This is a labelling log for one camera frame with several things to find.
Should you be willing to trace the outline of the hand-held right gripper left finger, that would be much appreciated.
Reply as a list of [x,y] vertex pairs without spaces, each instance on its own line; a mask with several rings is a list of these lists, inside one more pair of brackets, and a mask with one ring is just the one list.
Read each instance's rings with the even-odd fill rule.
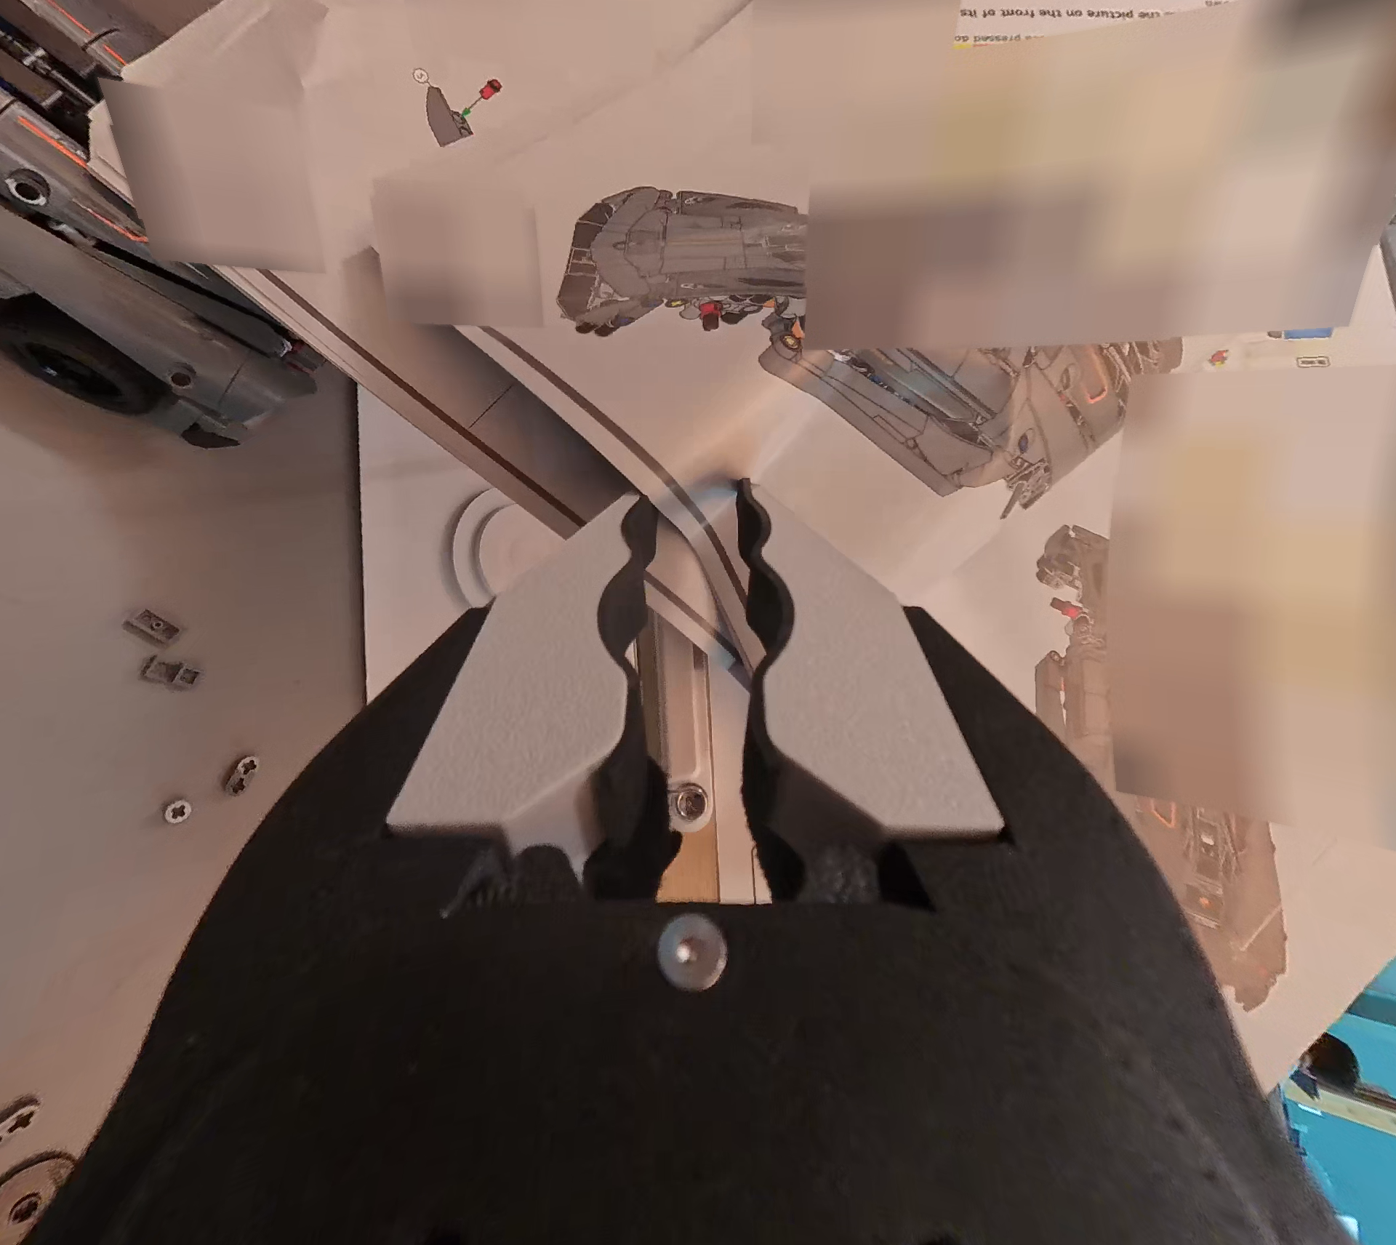
[[658,519],[623,494],[480,611],[389,810],[393,833],[554,849],[592,894],[658,896],[681,837],[630,657]]

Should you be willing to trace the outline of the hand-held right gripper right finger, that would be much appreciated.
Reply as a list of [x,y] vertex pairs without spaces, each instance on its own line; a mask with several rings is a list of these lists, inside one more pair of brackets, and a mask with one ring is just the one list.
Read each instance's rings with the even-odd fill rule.
[[776,901],[922,901],[922,843],[994,843],[1004,814],[906,609],[754,480],[736,488],[761,645],[742,807]]

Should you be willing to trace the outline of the thick lego instruction booklet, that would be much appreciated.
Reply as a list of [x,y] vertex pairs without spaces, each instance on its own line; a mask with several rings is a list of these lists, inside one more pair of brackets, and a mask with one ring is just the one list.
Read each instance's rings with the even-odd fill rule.
[[502,116],[434,158],[425,96],[437,74],[409,78],[402,0],[224,0],[136,62],[127,78],[150,88],[210,86],[219,64],[252,81],[271,77],[278,29],[310,45],[303,102],[306,183],[316,202],[323,272],[265,264],[220,275],[363,382],[437,442],[453,443],[485,477],[509,475],[536,516],[588,520],[626,481],[662,518],[649,597],[713,666],[738,670],[757,640],[745,619],[748,567],[738,557],[733,480],[768,484],[812,528],[909,605],[924,606],[1023,696],[1047,653],[1046,596],[1027,570],[1034,531],[1062,515],[1104,529],[1120,459],[1117,426],[1143,352],[1034,355],[1024,374],[1005,353],[979,358],[1008,375],[1011,410],[1045,411],[1031,430],[1074,422],[1043,381],[1085,374],[1095,416],[1069,385],[1063,397],[1091,426],[1079,456],[1050,451],[1063,488],[1027,506],[1030,451],[1018,459],[966,448],[986,467],[962,470],[960,445],[919,407],[829,353],[803,353],[797,302],[771,302],[735,324],[671,305],[601,337],[570,330],[550,307],[543,327],[499,331],[415,326],[389,311],[373,193],[377,183],[443,183],[483,150],[491,163],[523,158],[569,206],[539,208],[540,270],[563,275],[563,216],[578,218],[620,189],[709,189],[784,203],[806,198],[767,151],[738,158],[749,122],[736,68],[752,59],[749,11],[739,0],[685,8],[687,51],[637,74],[592,70],[568,97],[533,83],[504,84]]

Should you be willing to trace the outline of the scattered loose lego pieces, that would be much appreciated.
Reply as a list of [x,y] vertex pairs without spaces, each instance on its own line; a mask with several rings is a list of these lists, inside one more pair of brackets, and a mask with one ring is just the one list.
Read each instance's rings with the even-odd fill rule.
[[114,712],[56,768],[3,759],[3,1242],[28,1242],[107,1112],[221,861],[261,756],[176,696],[205,669],[152,609],[123,629]]

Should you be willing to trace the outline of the grey lego car model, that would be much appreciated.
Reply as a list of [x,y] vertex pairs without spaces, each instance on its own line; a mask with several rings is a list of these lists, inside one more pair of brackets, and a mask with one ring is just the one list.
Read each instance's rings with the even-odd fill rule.
[[316,394],[320,355],[210,266],[155,257],[99,174],[101,84],[166,36],[124,0],[2,0],[2,346],[37,381],[203,449]]

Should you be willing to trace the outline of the white booklet stand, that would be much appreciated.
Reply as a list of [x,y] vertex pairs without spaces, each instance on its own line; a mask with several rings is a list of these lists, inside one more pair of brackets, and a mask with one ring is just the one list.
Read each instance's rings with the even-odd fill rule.
[[[370,391],[358,391],[358,486],[365,695],[373,699],[460,613],[543,561],[559,535]],[[639,650],[652,753],[672,788],[682,832],[665,900],[767,901],[742,805],[749,686],[723,650],[706,651],[674,622],[658,580],[698,587],[685,538],[666,523],[648,586],[653,624]]]

